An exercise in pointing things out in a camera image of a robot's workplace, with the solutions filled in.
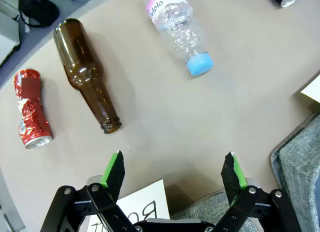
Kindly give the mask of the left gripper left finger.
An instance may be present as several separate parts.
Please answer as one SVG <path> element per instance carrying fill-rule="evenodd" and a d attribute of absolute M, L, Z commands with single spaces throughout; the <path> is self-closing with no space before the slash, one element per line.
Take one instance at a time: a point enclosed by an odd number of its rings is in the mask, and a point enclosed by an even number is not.
<path fill-rule="evenodd" d="M 41 227 L 42 232 L 78 232 L 87 216 L 97 216 L 110 232 L 136 232 L 136 227 L 117 205 L 125 176 L 124 157 L 114 153 L 99 182 L 76 190 L 57 189 Z"/>

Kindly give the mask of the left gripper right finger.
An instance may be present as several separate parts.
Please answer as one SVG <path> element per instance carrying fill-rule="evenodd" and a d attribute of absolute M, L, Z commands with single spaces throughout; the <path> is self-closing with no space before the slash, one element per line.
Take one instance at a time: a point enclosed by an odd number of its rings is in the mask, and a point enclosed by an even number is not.
<path fill-rule="evenodd" d="M 270 193 L 249 185 L 236 156 L 229 152 L 221 170 L 229 209 L 213 228 L 214 232 L 238 232 L 248 218 L 258 219 L 265 232 L 300 232 L 297 215 L 288 193 Z"/>

